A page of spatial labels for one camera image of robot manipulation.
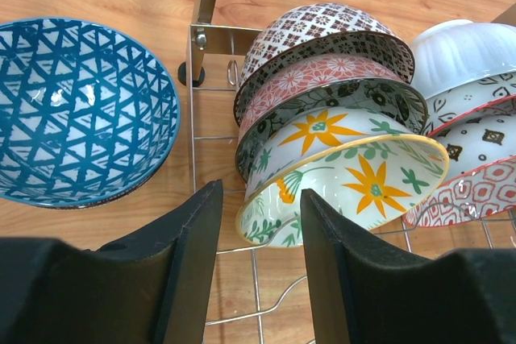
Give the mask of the striped line pattern bowl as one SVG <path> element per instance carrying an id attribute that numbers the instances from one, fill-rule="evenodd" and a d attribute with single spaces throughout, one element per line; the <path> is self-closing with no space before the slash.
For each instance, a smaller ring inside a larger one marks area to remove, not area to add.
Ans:
<path id="1" fill-rule="evenodd" d="M 53 209 L 53 210 L 78 210 L 78 209 L 88 209 L 88 208 L 106 205 L 112 201 L 117 201 L 120 198 L 125 197 L 126 195 L 134 192 L 135 190 L 138 190 L 141 186 L 145 185 L 149 180 L 151 180 L 155 176 L 155 174 L 156 173 L 154 172 L 153 174 L 149 175 L 148 177 L 143 179 L 141 182 L 136 184 L 134 187 L 126 189 L 126 190 L 122 191 L 121 193 L 110 195 L 107 198 L 98 199 L 91 203 L 86 203 L 86 204 L 82 204 L 82 205 L 61 205 L 61 206 L 58 206 L 58 205 L 35 205 L 35 207 L 41 208 L 41 209 Z"/>

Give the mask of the blue triangle pattern bowl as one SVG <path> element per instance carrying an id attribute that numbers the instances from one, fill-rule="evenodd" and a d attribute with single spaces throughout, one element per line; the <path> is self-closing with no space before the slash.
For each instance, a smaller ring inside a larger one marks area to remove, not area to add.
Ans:
<path id="1" fill-rule="evenodd" d="M 1 26 L 1 196 L 82 205 L 165 162 L 181 104 L 165 66 L 130 36 L 81 19 Z"/>

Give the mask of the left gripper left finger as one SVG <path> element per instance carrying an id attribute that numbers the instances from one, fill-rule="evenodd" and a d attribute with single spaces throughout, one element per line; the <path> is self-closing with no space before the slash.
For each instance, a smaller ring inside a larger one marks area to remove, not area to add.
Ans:
<path id="1" fill-rule="evenodd" d="M 3 238 L 2 342 L 201 342 L 222 214 L 214 180 L 96 251 Z"/>

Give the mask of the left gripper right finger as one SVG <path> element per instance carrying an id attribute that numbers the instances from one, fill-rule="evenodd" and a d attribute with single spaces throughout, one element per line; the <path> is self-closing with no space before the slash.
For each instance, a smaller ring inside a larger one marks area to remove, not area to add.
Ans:
<path id="1" fill-rule="evenodd" d="M 314 336 L 319 343 L 512 343 L 514 249 L 437 259 L 402 250 L 301 196 Z"/>

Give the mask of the yellow rim leaf bowl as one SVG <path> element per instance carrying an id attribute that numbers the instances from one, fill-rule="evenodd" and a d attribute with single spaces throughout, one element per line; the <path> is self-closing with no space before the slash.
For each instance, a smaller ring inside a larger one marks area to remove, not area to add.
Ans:
<path id="1" fill-rule="evenodd" d="M 302 190 L 313 189 L 339 215 L 373 230 L 427 199 L 448 165 L 441 143 L 385 114 L 344 107 L 305 112 L 260 141 L 245 168 L 236 229 L 253 245 L 300 246 Z"/>

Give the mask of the red ikat pattern bowl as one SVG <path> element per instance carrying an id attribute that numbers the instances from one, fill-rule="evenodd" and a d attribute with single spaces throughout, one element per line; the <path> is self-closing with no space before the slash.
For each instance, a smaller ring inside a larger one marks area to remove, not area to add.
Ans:
<path id="1" fill-rule="evenodd" d="M 444 182 L 404 216 L 409 226 L 451 226 L 515 207 L 515 116 L 487 115 L 433 135 L 450 159 Z"/>

